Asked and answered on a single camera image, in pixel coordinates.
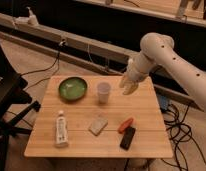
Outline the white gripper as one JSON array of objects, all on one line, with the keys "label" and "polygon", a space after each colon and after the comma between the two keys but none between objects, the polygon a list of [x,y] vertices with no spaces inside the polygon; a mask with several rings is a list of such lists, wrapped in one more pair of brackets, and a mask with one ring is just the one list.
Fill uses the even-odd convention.
[{"label": "white gripper", "polygon": [[138,84],[146,79],[149,71],[150,65],[148,62],[130,59],[126,73],[119,84],[119,87],[123,89],[123,94],[132,94],[138,88]]}]

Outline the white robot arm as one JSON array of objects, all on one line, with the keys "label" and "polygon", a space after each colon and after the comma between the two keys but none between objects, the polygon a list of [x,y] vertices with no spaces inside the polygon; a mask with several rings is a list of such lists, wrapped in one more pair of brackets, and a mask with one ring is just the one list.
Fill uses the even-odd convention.
[{"label": "white robot arm", "polygon": [[119,84],[123,94],[132,94],[151,70],[160,65],[206,113],[206,72],[184,60],[173,48],[172,37],[154,32],[145,34],[140,41],[141,51],[129,58]]}]

